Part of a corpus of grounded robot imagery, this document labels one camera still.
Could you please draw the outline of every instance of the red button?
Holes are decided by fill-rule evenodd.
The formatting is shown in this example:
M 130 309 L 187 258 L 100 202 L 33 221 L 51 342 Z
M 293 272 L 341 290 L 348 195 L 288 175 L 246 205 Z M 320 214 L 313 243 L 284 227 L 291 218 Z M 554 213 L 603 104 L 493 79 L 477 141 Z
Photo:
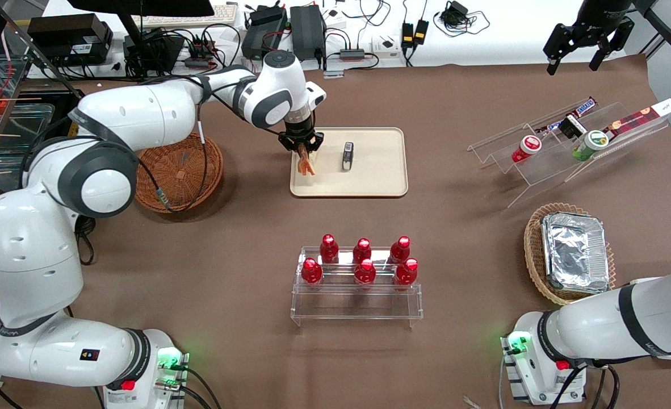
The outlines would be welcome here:
M 123 381 L 121 382 L 121 389 L 125 391 L 133 391 L 134 386 L 136 386 L 136 381 Z

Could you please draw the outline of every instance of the brown paper tabletop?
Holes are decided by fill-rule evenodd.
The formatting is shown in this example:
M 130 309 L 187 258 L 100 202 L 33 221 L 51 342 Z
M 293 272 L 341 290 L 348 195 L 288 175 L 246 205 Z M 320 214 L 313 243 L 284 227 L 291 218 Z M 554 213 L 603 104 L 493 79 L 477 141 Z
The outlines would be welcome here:
M 671 129 L 613 166 L 506 209 L 496 166 L 480 165 L 471 143 L 586 98 L 621 101 L 630 112 L 656 103 L 642 56 L 591 72 L 564 64 L 444 66 L 346 72 L 323 80 L 320 126 L 395 126 L 406 135 L 410 190 L 400 199 L 298 199 L 288 189 L 290 155 L 273 135 L 217 103 L 203 108 L 206 134 L 224 153 L 224 183 L 185 215 L 161 217 L 132 205 L 99 220 L 98 262 L 84 267 L 77 318 L 158 328 L 211 384 L 224 409 L 461 408 L 468 396 L 497 407 L 498 337 L 528 311 L 557 308 L 530 281 L 522 235 L 540 205 L 567 202 L 605 223 L 618 284 L 671 273 Z M 96 91 L 120 84 L 84 86 Z M 290 319 L 297 254 L 324 233 L 342 247 L 366 236 L 413 240 L 421 263 L 424 319 L 310 322 Z M 671 407 L 671 362 L 616 366 L 618 407 Z M 590 372 L 589 407 L 597 386 Z M 87 388 L 5 379 L 26 409 L 95 408 Z M 610 398 L 610 377 L 603 390 Z M 196 381 L 196 391 L 205 390 Z M 505 380 L 506 407 L 512 401 Z M 187 401 L 188 407 L 197 407 Z M 0 408 L 7 407 L 0 398 Z

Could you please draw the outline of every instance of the white desk surface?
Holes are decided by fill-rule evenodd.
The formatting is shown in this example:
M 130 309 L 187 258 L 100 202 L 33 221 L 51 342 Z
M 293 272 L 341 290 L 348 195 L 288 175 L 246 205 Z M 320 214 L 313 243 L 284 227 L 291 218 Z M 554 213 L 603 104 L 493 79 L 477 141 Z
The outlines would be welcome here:
M 442 32 L 434 27 L 432 16 L 435 13 L 444 10 L 445 2 L 441 0 L 427 0 L 424 20 L 429 21 L 429 30 L 426 34 L 426 42 L 416 50 L 411 59 L 413 65 L 436 66 L 444 64 L 457 65 L 506 65 L 506 64 L 545 64 L 547 67 L 547 58 L 543 54 L 543 47 L 553 28 L 557 23 L 572 24 L 580 8 L 582 0 L 522 0 L 520 2 L 508 2 L 506 0 L 463 0 L 461 3 L 470 11 L 481 10 L 491 22 L 491 26 L 477 35 L 464 34 L 456 38 L 448 38 Z M 294 5 L 307 5 L 306 0 L 284 0 L 286 7 Z M 362 0 L 363 9 L 367 14 L 372 13 L 377 7 L 376 0 Z M 214 0 L 213 3 L 224 3 L 224 0 Z M 247 5 L 256 8 L 259 3 L 272 5 L 274 0 L 249 0 Z M 239 16 L 235 26 L 240 29 L 240 34 L 244 38 L 244 16 L 243 11 L 248 11 L 240 1 Z M 366 52 L 370 51 L 371 38 L 373 36 L 392 35 L 400 38 L 401 22 L 404 20 L 404 8 L 401 0 L 391 0 L 391 13 L 382 26 L 368 26 L 361 34 L 360 46 Z M 325 0 L 326 10 L 334 7 L 335 0 Z M 424 2 L 420 0 L 406 0 L 406 6 L 409 7 L 408 22 L 416 26 L 416 21 L 421 15 Z M 346 0 L 338 3 L 338 7 L 348 15 L 361 15 L 358 0 Z M 385 15 L 386 7 L 374 18 L 379 22 Z M 71 15 L 84 14 L 88 11 L 77 10 L 71 7 L 66 0 L 50 0 L 45 8 L 43 16 L 53 15 Z M 118 16 L 106 13 L 97 13 L 99 20 L 105 21 L 114 31 L 112 48 L 109 51 L 107 61 L 98 66 L 91 66 L 94 75 L 97 77 L 123 77 L 124 70 L 115 72 L 111 67 L 116 62 L 123 65 L 123 37 L 125 29 L 118 19 Z M 478 20 L 472 30 L 479 28 L 483 20 Z M 364 19 L 348 19 L 346 32 L 352 39 L 353 46 L 356 44 L 358 31 L 363 28 Z M 188 30 L 200 34 L 200 29 L 189 28 Z M 232 58 L 232 52 L 237 46 L 236 41 L 232 41 L 234 31 L 228 28 L 211 28 L 210 33 L 218 47 L 227 54 L 227 63 Z M 343 40 L 338 36 L 328 37 L 328 54 L 337 52 L 343 44 Z M 281 41 L 281 49 L 291 49 L 292 42 L 289 38 Z M 595 54 L 597 47 L 581 48 L 564 58 L 563 62 L 588 62 Z M 626 55 L 623 51 L 614 52 L 606 60 L 622 57 Z M 181 60 L 188 57 L 188 52 L 183 51 Z M 249 62 L 238 55 L 235 63 L 243 63 L 249 67 Z M 337 57 L 332 57 L 328 62 L 329 69 L 344 69 L 352 66 L 370 65 L 371 62 L 340 62 Z M 178 62 L 178 67 L 174 68 L 174 73 L 191 74 L 198 70 L 190 70 Z M 379 67 L 403 67 L 405 62 L 403 58 L 382 59 Z M 306 70 L 317 69 L 317 63 L 314 60 L 303 62 L 303 68 Z M 73 68 L 76 72 L 81 72 L 79 68 Z M 32 68 L 29 78 L 44 78 L 40 70 Z

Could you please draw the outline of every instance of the round wicker basket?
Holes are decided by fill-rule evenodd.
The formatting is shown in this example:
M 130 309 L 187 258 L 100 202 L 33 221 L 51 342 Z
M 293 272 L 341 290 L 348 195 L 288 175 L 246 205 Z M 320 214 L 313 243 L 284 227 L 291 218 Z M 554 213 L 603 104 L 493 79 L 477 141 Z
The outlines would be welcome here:
M 207 176 L 202 193 L 192 207 L 204 202 L 219 184 L 222 177 L 222 153 L 219 147 L 205 137 L 207 147 Z M 187 207 L 200 189 L 204 171 L 204 152 L 199 134 L 192 132 L 182 142 L 166 147 L 141 151 L 139 160 L 151 170 L 159 187 L 164 190 L 172 210 Z M 156 187 L 143 166 L 136 170 L 136 201 L 154 212 L 169 212 L 159 200 Z
M 537 209 L 525 227 L 525 261 L 530 278 L 535 282 L 535 287 L 550 301 L 558 305 L 568 305 L 572 301 L 580 300 L 590 296 L 587 293 L 575 293 L 573 291 L 556 290 L 548 284 L 545 275 L 545 252 L 543 249 L 543 231 L 540 221 L 546 215 L 554 212 L 570 212 L 587 215 L 583 209 L 567 203 L 551 203 Z M 609 286 L 615 288 L 615 264 L 613 263 L 613 251 L 610 244 L 606 243 L 606 258 L 608 258 Z

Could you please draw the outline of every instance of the clear acrylic stand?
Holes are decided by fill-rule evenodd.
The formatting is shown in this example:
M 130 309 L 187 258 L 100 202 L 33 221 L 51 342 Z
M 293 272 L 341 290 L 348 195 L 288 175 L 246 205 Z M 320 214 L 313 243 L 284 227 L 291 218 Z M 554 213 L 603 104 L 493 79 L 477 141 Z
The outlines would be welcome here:
M 421 284 L 392 284 L 397 265 L 387 263 L 389 254 L 390 248 L 371 249 L 376 279 L 368 288 L 353 281 L 351 251 L 340 251 L 338 264 L 322 264 L 322 282 L 310 285 L 300 274 L 303 261 L 322 260 L 318 247 L 303 247 L 292 283 L 292 321 L 301 326 L 307 319 L 407 319 L 414 326 L 423 319 Z
M 629 148 L 637 145 L 639 140 L 643 140 L 644 137 L 668 126 L 665 120 L 669 115 L 638 126 L 616 137 L 605 150 L 595 153 L 588 161 L 579 161 L 572 156 L 573 150 L 580 144 L 579 139 L 569 140 L 559 129 L 548 130 L 538 133 L 538 137 L 543 140 L 543 148 L 540 152 L 518 163 L 512 162 L 511 154 L 517 149 L 522 137 L 530 135 L 530 131 L 534 132 L 548 124 L 564 119 L 567 112 L 574 110 L 583 103 L 585 101 L 555 111 L 530 123 L 510 128 L 468 148 L 468 151 L 476 153 L 482 163 L 493 160 L 502 173 L 507 173 L 514 167 L 522 176 L 527 187 L 510 202 L 507 208 L 566 183 L 578 174 L 584 173 L 588 168 L 595 169 L 617 160 L 628 153 Z M 599 107 L 593 107 L 592 112 L 580 118 L 580 122 L 588 130 L 603 130 L 611 123 L 628 116 L 630 113 L 622 103 L 613 103 L 605 108 L 597 108 Z

